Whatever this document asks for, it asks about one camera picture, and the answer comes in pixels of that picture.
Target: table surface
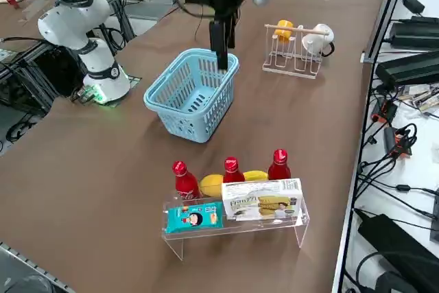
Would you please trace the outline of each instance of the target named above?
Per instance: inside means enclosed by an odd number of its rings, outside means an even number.
[[[143,94],[183,50],[209,47],[208,22],[175,12],[117,55],[141,83],[116,109],[57,99],[0,162],[0,237],[76,292],[328,292],[359,142],[368,77],[359,57],[381,0],[272,0],[243,5],[235,100],[208,143],[171,136]],[[262,71],[265,23],[332,27],[337,50],[316,80]],[[227,156],[243,171],[289,151],[311,216],[294,230],[192,239],[180,262],[161,239],[171,164],[198,177]]]

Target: wire rack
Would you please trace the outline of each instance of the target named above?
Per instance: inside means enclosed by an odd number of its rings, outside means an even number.
[[[315,79],[322,65],[323,44],[327,32],[308,30],[299,25],[298,27],[283,27],[279,25],[265,24],[267,34],[265,37],[265,62],[262,69],[268,72],[283,73],[296,77]],[[292,34],[286,42],[280,40],[274,30],[288,30]],[[303,37],[307,34],[323,36],[323,43],[320,46],[308,42],[307,51],[302,44]]]

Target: yellow lemon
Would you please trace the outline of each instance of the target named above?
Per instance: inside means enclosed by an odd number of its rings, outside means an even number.
[[[205,196],[221,197],[222,175],[211,174],[200,182],[200,190]]]

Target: cartoon face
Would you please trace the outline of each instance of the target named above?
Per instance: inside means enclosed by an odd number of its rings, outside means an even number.
[[[199,213],[191,213],[189,214],[189,223],[192,226],[199,226],[203,222],[203,217]]]
[[[189,223],[192,224],[193,226],[195,226],[197,224],[198,221],[198,215],[196,215],[195,213],[192,213],[189,216]]]

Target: clear acrylic shelf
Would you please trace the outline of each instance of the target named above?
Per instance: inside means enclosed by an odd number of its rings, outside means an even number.
[[[181,233],[166,233],[167,215],[169,209],[174,207],[193,206],[210,202],[222,202],[221,198],[201,198],[197,200],[182,200],[179,196],[173,196],[170,201],[163,204],[162,238],[173,250],[180,260],[183,260],[183,243],[185,239],[209,237],[215,235],[228,235],[231,233],[248,233],[262,230],[272,230],[293,227],[296,232],[299,248],[302,247],[305,234],[309,225],[309,214],[305,200],[302,199],[300,212],[297,217],[270,220],[236,221],[227,220],[223,205],[223,228],[206,228],[185,231]]]

